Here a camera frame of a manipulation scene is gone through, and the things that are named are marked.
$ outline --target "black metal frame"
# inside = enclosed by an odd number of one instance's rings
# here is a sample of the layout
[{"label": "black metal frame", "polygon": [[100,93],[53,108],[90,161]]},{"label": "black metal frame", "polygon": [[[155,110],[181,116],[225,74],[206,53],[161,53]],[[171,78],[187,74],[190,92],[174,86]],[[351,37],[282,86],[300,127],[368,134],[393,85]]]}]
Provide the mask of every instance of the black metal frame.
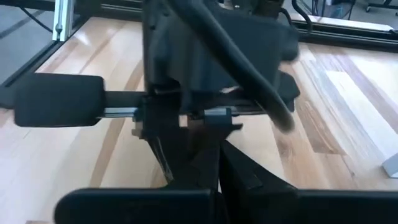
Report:
[{"label": "black metal frame", "polygon": [[[23,6],[33,9],[52,11],[53,2],[44,0],[0,0],[0,4],[7,6]],[[142,0],[81,0],[76,2],[75,12],[84,18],[91,16],[106,17],[110,19],[120,19],[127,21],[140,21],[142,14]],[[379,50],[386,52],[398,52],[398,36],[388,30],[370,30],[353,27],[341,27],[329,24],[313,24],[313,32],[306,33],[306,24],[302,21],[293,21],[302,34],[302,42],[310,42],[325,45],[338,45],[368,50]],[[9,87],[14,83],[15,78],[22,77],[23,73],[29,73],[41,65],[49,56],[49,52],[54,53],[59,44],[51,43],[43,51],[39,52],[31,61],[26,63],[20,70],[11,76],[12,81],[1,84],[0,88]]]}]

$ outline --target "silver metal post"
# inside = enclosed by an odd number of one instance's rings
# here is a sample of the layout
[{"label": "silver metal post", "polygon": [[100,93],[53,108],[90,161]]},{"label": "silver metal post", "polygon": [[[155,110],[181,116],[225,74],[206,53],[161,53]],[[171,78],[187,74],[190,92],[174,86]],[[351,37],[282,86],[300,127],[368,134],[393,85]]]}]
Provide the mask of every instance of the silver metal post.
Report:
[{"label": "silver metal post", "polygon": [[72,33],[75,0],[55,0],[52,39],[66,41]]}]

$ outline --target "black cushion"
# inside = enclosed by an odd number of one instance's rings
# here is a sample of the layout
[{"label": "black cushion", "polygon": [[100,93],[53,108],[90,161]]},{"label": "black cushion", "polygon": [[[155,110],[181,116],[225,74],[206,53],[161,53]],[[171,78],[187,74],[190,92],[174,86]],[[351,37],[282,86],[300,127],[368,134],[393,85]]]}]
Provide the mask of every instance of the black cushion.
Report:
[{"label": "black cushion", "polygon": [[105,107],[104,80],[36,73],[16,92],[15,123],[29,127],[92,126]]}]

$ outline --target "black cable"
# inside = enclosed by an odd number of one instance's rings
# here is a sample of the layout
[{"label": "black cable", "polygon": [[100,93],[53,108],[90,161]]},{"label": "black cable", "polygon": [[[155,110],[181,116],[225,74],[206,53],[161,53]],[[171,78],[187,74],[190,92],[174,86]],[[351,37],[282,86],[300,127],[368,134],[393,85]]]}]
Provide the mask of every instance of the black cable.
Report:
[{"label": "black cable", "polygon": [[318,3],[319,3],[319,0],[316,0],[316,2],[314,3],[314,12],[315,12],[315,14],[312,14],[313,16],[319,16]]},{"label": "black cable", "polygon": [[326,1],[323,0],[321,17],[323,17],[323,15],[325,14],[325,8],[326,8]]},{"label": "black cable", "polygon": [[312,32],[312,21],[309,18],[309,16],[307,15],[307,13],[304,12],[304,10],[302,8],[300,8],[300,6],[297,4],[297,0],[292,0],[292,6],[294,8],[294,10],[296,10],[304,19],[305,22],[307,22],[307,34],[310,34]]},{"label": "black cable", "polygon": [[45,30],[49,31],[52,33],[52,29],[50,29],[48,26],[44,25],[42,22],[40,22],[38,19],[36,19],[36,17],[34,17],[30,12],[28,12],[26,9],[24,9],[23,7],[19,7],[27,16],[29,16],[31,19],[33,19],[33,21],[35,21],[36,23],[38,23],[38,25],[40,25],[41,27],[43,27]]},{"label": "black cable", "polygon": [[351,9],[349,10],[348,20],[351,19],[351,13],[353,12],[355,2],[356,2],[356,0],[353,0],[353,1],[351,2]]},{"label": "black cable", "polygon": [[282,131],[294,128],[294,120],[274,87],[242,53],[203,1],[167,0],[171,10],[198,36],[216,61],[258,106],[267,111]]},{"label": "black cable", "polygon": [[292,18],[290,17],[289,12],[283,7],[280,9],[279,12],[282,13],[283,15],[285,15],[287,22],[289,22],[289,25],[292,25]]}]

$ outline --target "metal frame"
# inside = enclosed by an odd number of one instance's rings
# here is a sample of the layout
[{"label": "metal frame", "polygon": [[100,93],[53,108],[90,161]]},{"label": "metal frame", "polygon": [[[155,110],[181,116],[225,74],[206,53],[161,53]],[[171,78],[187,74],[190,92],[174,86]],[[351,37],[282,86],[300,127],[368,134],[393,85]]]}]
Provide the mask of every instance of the metal frame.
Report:
[{"label": "metal frame", "polygon": [[56,0],[52,39],[66,41],[72,32],[75,0]]},{"label": "metal frame", "polygon": [[[44,0],[0,0],[0,4],[17,7],[23,6],[47,11],[52,11],[55,8],[54,2]],[[81,0],[77,1],[75,4],[75,13],[80,14],[82,18],[74,27],[71,35],[92,16],[127,21],[141,21],[142,0]],[[398,35],[393,32],[314,23],[313,32],[308,35],[305,22],[293,21],[293,25],[297,27],[298,31],[302,34],[300,38],[302,42],[398,52]],[[40,65],[62,45],[63,42],[57,41],[48,44],[46,48],[40,51],[15,74],[11,75],[1,84],[0,88],[10,88],[11,86],[14,88],[15,83],[19,83],[21,77],[26,74],[34,73]],[[10,102],[9,100],[0,99],[0,105],[2,101]]]}]

